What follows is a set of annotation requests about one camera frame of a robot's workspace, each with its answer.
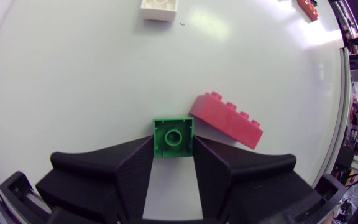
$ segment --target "white tabletop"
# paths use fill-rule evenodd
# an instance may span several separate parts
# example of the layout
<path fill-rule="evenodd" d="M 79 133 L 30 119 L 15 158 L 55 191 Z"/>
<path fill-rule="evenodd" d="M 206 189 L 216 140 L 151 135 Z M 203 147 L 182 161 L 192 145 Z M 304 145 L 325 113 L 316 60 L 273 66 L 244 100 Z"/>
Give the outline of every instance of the white tabletop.
<path fill-rule="evenodd" d="M 254 152 L 296 155 L 315 180 L 335 128 L 341 33 L 327 1 L 310 22 L 296 1 L 180 0 L 174 22 L 140 1 L 16 1 L 0 29 L 0 181 L 34 186 L 50 154 L 152 134 L 209 91 L 264 134 Z M 248 150 L 196 119 L 195 134 Z M 155 159 L 145 218 L 201 218 L 193 158 Z"/>

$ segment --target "white lego brick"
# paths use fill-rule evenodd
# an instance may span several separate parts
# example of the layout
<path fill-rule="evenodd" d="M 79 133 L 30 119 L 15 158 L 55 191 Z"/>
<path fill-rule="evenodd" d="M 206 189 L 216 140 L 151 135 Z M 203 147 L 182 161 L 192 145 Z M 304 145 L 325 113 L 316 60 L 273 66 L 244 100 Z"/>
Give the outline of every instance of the white lego brick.
<path fill-rule="evenodd" d="M 142 0 L 143 19 L 173 21 L 177 14 L 178 0 Z"/>

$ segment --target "lego stud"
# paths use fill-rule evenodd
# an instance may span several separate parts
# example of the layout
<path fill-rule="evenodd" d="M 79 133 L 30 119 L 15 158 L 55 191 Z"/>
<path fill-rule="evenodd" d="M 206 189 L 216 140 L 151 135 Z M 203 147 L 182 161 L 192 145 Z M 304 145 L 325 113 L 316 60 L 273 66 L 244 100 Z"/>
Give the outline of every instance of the lego stud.
<path fill-rule="evenodd" d="M 216 93 L 216 92 L 212 92 L 211 95 L 215 98 L 217 98 L 218 100 L 221 100 L 222 99 L 222 96 L 219 95 L 219 93 Z"/>
<path fill-rule="evenodd" d="M 253 125 L 255 125 L 256 127 L 258 127 L 259 128 L 259 123 L 258 123 L 258 121 L 255 121 L 255 120 L 252 120 L 251 121 L 251 124 L 253 124 Z"/>
<path fill-rule="evenodd" d="M 226 105 L 232 110 L 236 110 L 236 108 L 237 108 L 234 104 L 232 104 L 230 102 L 226 103 Z"/>
<path fill-rule="evenodd" d="M 165 133 L 165 143 L 169 146 L 178 146 L 181 143 L 181 134 L 173 128 Z"/>
<path fill-rule="evenodd" d="M 240 112 L 240 115 L 243 116 L 245 119 L 249 118 L 249 115 L 243 111 Z"/>

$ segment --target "green lego brick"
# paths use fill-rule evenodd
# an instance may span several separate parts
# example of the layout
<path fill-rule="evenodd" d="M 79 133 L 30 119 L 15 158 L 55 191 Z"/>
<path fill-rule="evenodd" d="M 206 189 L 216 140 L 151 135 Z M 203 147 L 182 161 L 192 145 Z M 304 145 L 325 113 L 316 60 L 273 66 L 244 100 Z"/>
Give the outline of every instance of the green lego brick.
<path fill-rule="evenodd" d="M 154 157 L 193 156 L 194 118 L 153 119 Z"/>

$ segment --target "red lego brick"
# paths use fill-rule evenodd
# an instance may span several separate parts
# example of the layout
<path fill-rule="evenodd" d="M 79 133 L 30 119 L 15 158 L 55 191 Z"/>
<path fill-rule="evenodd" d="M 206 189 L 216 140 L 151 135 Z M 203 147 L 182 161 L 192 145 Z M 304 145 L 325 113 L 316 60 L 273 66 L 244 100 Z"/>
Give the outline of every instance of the red lego brick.
<path fill-rule="evenodd" d="M 308 15 L 310 20 L 316 21 L 318 17 L 317 10 L 314 8 L 310 0 L 296 0 L 298 5 L 302 8 L 302 10 Z"/>
<path fill-rule="evenodd" d="M 251 149 L 255 149 L 263 134 L 263 131 L 259 129 L 259 123 L 249 121 L 248 114 L 242 111 L 236 112 L 234 104 L 230 102 L 225 104 L 221 99 L 222 96 L 215 92 L 198 96 L 189 114 L 205 121 Z"/>

